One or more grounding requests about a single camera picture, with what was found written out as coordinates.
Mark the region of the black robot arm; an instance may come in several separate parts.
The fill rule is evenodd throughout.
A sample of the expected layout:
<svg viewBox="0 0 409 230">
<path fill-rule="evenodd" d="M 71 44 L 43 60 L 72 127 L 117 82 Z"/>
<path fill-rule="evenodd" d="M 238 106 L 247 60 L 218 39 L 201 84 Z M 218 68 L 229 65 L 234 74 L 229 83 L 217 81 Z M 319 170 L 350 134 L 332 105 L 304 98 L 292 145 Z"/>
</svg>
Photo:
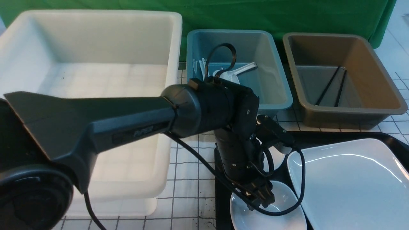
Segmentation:
<svg viewBox="0 0 409 230">
<path fill-rule="evenodd" d="M 68 210 L 73 187 L 87 192 L 99 153 L 165 134 L 214 131 L 226 186 L 250 194 L 251 207 L 274 201 L 263 172 L 259 97 L 219 77 L 171 85 L 159 97 L 66 99 L 24 91 L 1 99 L 1 229 L 50 230 Z"/>
</svg>

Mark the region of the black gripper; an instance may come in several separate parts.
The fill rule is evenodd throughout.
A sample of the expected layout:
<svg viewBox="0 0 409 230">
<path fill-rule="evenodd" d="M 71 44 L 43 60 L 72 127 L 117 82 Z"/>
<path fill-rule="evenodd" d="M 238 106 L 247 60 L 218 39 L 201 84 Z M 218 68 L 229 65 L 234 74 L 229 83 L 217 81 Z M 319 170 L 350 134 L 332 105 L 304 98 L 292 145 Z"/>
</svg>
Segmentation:
<svg viewBox="0 0 409 230">
<path fill-rule="evenodd" d="M 224 175 L 241 192 L 247 208 L 254 211 L 260 205 L 273 204 L 273 186 L 268 181 L 272 155 L 268 148 L 262 147 L 254 134 L 244 140 L 228 128 L 215 130 L 215 137 Z"/>
</svg>

